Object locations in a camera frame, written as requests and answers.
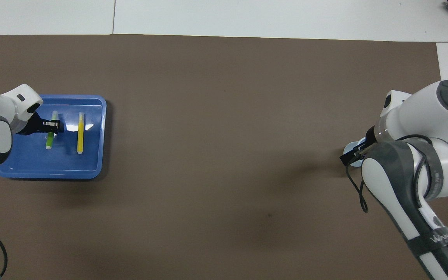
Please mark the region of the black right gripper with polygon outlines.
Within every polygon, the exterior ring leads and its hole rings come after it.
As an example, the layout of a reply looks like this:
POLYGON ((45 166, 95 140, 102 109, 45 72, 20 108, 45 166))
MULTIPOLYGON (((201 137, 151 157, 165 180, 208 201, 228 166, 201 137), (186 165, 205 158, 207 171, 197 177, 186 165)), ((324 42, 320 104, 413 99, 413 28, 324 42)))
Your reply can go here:
POLYGON ((375 136, 375 126, 372 126, 366 132, 366 143, 365 144, 347 144, 343 149, 343 154, 339 157, 341 162, 345 167, 362 167, 363 160, 357 158, 366 145, 373 145, 376 142, 375 136))

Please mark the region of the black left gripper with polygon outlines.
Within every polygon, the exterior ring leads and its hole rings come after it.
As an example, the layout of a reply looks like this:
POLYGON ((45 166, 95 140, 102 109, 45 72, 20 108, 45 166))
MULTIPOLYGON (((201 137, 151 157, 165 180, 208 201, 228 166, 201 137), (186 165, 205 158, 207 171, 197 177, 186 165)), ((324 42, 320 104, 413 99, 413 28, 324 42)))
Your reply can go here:
POLYGON ((31 135, 34 133, 48 133, 47 126, 52 126, 51 132, 54 134, 64 133, 64 125, 58 119, 43 119, 39 113, 33 113, 22 129, 17 134, 31 135))

